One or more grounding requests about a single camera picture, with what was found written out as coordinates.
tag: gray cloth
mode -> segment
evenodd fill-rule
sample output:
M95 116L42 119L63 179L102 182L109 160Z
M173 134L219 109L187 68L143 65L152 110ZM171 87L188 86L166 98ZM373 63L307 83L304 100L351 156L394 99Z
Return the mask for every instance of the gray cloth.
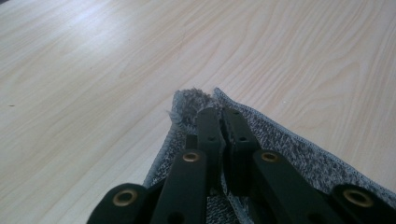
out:
M333 154L292 133L260 112L236 103L220 89L215 89L213 96L196 89L175 93L170 112L173 125L148 172L144 186L150 187L167 176L174 157L183 150L186 134L196 133L195 120L199 111L208 107L220 111L225 106L239 110L261 147L283 154L314 188L329 193L336 185L353 184L370 190L396 208L395 193L379 186ZM208 198L207 223L253 223L245 200L234 197L231 193Z

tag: tabletop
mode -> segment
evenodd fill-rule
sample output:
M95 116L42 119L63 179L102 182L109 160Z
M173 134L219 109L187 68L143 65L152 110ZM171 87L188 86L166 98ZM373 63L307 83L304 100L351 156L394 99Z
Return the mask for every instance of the tabletop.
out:
M0 222L142 184L177 90L220 87L396 191L396 1L0 5Z

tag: textured gray fabric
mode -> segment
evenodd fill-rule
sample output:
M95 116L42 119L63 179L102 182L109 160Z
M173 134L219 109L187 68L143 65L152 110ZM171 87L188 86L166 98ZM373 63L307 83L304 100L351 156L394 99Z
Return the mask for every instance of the textured gray fabric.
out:
M150 187L166 177L173 158L183 150L186 133L196 133L195 119L199 111L228 106L239 110L247 120L262 148L282 153L314 188L326 193L339 184L354 184L374 192L396 208L396 194L377 185L354 168L313 143L290 132L258 111L231 100L220 89L213 96L193 89L177 91L170 118L173 125L165 139L144 185ZM207 223L252 223L244 198L222 195L208 199Z

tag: light wood surface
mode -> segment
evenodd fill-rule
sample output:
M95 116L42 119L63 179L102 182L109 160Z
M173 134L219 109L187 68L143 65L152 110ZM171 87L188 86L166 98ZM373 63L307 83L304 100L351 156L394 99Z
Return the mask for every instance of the light wood surface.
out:
M0 5L0 223L141 184L175 91L220 87L396 190L396 1Z

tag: fabric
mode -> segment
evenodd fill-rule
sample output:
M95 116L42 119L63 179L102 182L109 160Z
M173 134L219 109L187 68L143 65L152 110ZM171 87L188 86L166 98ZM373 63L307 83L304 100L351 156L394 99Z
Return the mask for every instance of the fabric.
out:
M196 133L195 120L199 111L208 107L220 111L225 106L240 111L261 147L283 154L314 188L329 193L336 185L353 184L370 190L396 208L395 193L379 186L333 154L292 133L260 112L236 103L220 89L215 89L213 96L196 89L175 93L170 112L173 124L148 172L144 186L149 188L166 178L174 157L183 150L187 133ZM253 223L248 215L246 199L234 197L231 193L208 198L206 222Z

